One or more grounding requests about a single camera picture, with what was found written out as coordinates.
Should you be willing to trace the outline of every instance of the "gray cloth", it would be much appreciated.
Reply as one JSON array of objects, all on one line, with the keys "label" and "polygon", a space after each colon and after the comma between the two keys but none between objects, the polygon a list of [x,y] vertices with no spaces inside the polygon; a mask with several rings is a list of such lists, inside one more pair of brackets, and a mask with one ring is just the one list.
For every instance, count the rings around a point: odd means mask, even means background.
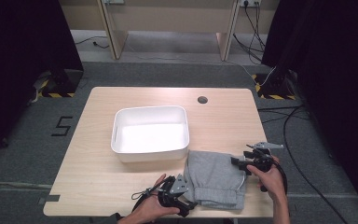
[{"label": "gray cloth", "polygon": [[189,186],[184,196],[191,202],[218,209],[243,209],[246,174],[231,164],[231,155],[189,151],[184,176]]}]

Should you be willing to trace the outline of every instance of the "hand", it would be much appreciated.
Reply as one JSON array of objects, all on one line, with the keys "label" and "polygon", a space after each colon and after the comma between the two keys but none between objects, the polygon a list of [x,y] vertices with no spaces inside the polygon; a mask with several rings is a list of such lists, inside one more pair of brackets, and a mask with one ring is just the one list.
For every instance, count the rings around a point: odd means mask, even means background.
[{"label": "hand", "polygon": [[[164,180],[166,175],[162,175],[155,183],[155,186]],[[119,224],[140,224],[150,221],[154,221],[159,217],[165,215],[174,215],[180,212],[179,208],[176,207],[163,207],[159,204],[157,192],[145,199],[139,206],[126,217],[123,217],[118,223]]]},{"label": "hand", "polygon": [[[276,162],[279,162],[279,159],[276,157],[272,157]],[[268,172],[264,173],[254,167],[253,165],[247,165],[246,168],[254,175],[258,176],[259,183],[258,187],[264,186],[268,190],[269,197],[272,200],[276,200],[277,197],[285,195],[284,185],[282,175],[275,165],[271,166]]]}]

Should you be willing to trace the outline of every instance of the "power outlet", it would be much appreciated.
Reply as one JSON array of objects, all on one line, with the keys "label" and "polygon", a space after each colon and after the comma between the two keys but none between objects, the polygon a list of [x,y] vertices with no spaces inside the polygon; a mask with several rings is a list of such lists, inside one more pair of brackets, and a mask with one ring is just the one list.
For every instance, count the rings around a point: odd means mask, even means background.
[{"label": "power outlet", "polygon": [[245,1],[248,2],[248,7],[260,7],[261,5],[261,0],[241,0],[241,7],[245,7]]}]

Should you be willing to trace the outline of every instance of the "black cable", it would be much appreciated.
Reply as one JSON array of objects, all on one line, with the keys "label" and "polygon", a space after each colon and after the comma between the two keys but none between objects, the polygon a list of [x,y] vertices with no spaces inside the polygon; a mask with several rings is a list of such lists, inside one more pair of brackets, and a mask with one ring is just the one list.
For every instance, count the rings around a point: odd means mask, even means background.
[{"label": "black cable", "polygon": [[108,46],[101,46],[101,45],[99,45],[97,42],[92,42],[92,44],[94,45],[94,46],[98,46],[98,47],[100,47],[100,48],[102,48],[102,49],[107,49],[107,48],[109,48],[109,45]]},{"label": "black cable", "polygon": [[259,51],[259,52],[262,52],[258,49],[252,49],[252,48],[249,48],[247,46],[245,46],[244,44],[242,44],[240,42],[240,40],[237,38],[237,36],[235,34],[233,34],[234,38],[237,40],[238,44],[240,45],[240,47],[245,50],[249,55],[252,55],[254,58],[256,58],[258,61],[261,62],[261,59],[259,57],[257,57],[257,55],[255,55],[253,52],[251,52],[251,50],[256,50],[256,51]]},{"label": "black cable", "polygon": [[92,36],[92,37],[90,37],[90,38],[84,39],[84,40],[82,40],[82,41],[80,41],[80,42],[75,42],[75,44],[81,44],[81,43],[84,43],[84,42],[86,42],[86,41],[88,41],[88,40],[91,40],[91,39],[93,39],[93,38],[107,38],[107,36],[99,36],[99,35],[96,35],[96,36]]},{"label": "black cable", "polygon": [[280,107],[270,107],[270,108],[258,108],[257,111],[264,111],[264,110],[276,110],[276,109],[295,109],[302,105],[293,105],[293,106],[280,106]]},{"label": "black cable", "polygon": [[297,165],[296,163],[296,160],[295,158],[293,157],[292,155],[292,152],[290,150],[290,147],[289,145],[287,144],[287,138],[286,138],[286,124],[287,124],[287,121],[296,113],[296,111],[301,108],[302,105],[300,105],[298,108],[295,108],[290,114],[289,116],[287,117],[286,121],[284,122],[283,124],[283,140],[284,140],[284,143],[286,144],[286,148],[287,148],[287,151],[289,153],[289,156],[290,158],[292,159],[293,161],[293,164],[295,165],[295,167],[297,168],[297,170],[299,171],[299,173],[301,174],[301,176],[305,179],[305,181],[307,181],[307,183],[319,194],[319,196],[321,196],[321,198],[333,209],[333,211],[338,215],[338,217],[344,222],[344,223],[348,223],[345,218],[338,212],[338,210],[336,209],[336,207],[334,205],[332,205],[325,197],[324,195],[318,190],[316,189],[316,187],[310,183],[310,181],[307,179],[307,177],[304,175],[304,173],[301,171],[301,169],[299,168],[299,166]]},{"label": "black cable", "polygon": [[287,177],[286,177],[286,173],[284,172],[283,168],[280,166],[280,164],[277,161],[272,160],[272,163],[276,166],[276,168],[278,169],[279,173],[281,173],[282,180],[283,180],[284,193],[287,195]]},{"label": "black cable", "polygon": [[133,206],[132,208],[132,212],[145,200],[147,199],[148,197],[150,197],[151,195],[156,195],[156,194],[153,194],[153,191],[155,191],[160,185],[162,184],[165,184],[166,182],[170,181],[171,177],[167,177],[165,179],[163,179],[161,182],[159,182],[158,184],[156,184],[153,188],[149,188],[149,189],[146,189],[145,191],[142,191],[142,192],[137,192],[137,193],[133,193],[131,198],[133,200],[136,200],[138,199],[138,201],[136,202],[136,204]]},{"label": "black cable", "polygon": [[240,40],[237,38],[237,36],[236,36],[235,34],[233,34],[233,36],[234,36],[234,38],[237,40],[238,44],[239,44],[241,47],[246,48],[246,50],[251,49],[251,50],[254,50],[254,51],[261,52],[261,53],[263,53],[263,52],[264,52],[264,51],[263,51],[263,50],[261,50],[261,49],[252,49],[252,48],[249,48],[248,46],[246,46],[246,45],[244,45],[242,42],[240,42]]},{"label": "black cable", "polygon": [[[275,113],[275,114],[285,115],[285,116],[280,117],[280,118],[277,118],[277,119],[268,119],[268,120],[262,121],[261,123],[263,123],[263,124],[264,124],[264,123],[271,122],[271,121],[274,121],[274,120],[284,119],[284,118],[286,118],[287,116],[289,116],[289,114],[282,113],[282,112],[277,112],[277,111],[264,110],[264,111],[260,111],[260,112],[269,112],[269,113]],[[293,116],[293,117],[298,118],[298,119],[310,120],[310,119],[302,118],[302,117],[299,117],[299,116]]]},{"label": "black cable", "polygon": [[[252,22],[252,20],[251,20],[251,18],[250,18],[250,16],[249,16],[249,14],[248,14],[248,11],[247,11],[247,4],[245,4],[245,14],[246,14],[246,17],[248,18],[249,22],[250,22],[251,25],[252,25],[252,29],[254,30],[254,35],[253,35],[252,40],[251,40],[251,43],[250,43],[250,45],[249,45],[249,49],[252,47],[253,41],[254,41],[255,38],[256,38],[256,39],[258,40],[259,44],[260,44],[260,48],[263,50],[262,52],[264,52],[263,46],[265,46],[265,45],[264,45],[264,42],[263,42],[263,40],[260,38],[260,35],[259,35],[259,33],[258,33],[258,21],[259,21],[259,19],[260,19],[259,9],[260,9],[260,7],[256,7],[256,24],[255,24],[255,26],[254,26],[254,24],[253,24],[253,22]],[[260,64],[260,63],[255,63],[255,62],[253,61],[253,59],[251,58],[251,55],[252,55],[252,54],[249,54],[249,60],[250,60],[252,63],[254,63],[254,64]]]}]

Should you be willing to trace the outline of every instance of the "black curtain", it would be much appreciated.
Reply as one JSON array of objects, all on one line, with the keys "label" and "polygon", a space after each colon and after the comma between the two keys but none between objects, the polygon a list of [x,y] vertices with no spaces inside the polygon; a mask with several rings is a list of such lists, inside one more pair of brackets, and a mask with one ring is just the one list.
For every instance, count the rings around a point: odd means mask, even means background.
[{"label": "black curtain", "polygon": [[[358,192],[358,4],[313,2],[297,42],[290,40],[303,15],[293,14],[295,1],[280,2],[263,63],[275,66],[289,52],[286,68],[297,71],[300,89],[326,143]],[[306,3],[297,4],[303,5],[298,6],[303,13]]]},{"label": "black curtain", "polygon": [[83,70],[58,0],[0,1],[0,141],[45,71]]}]

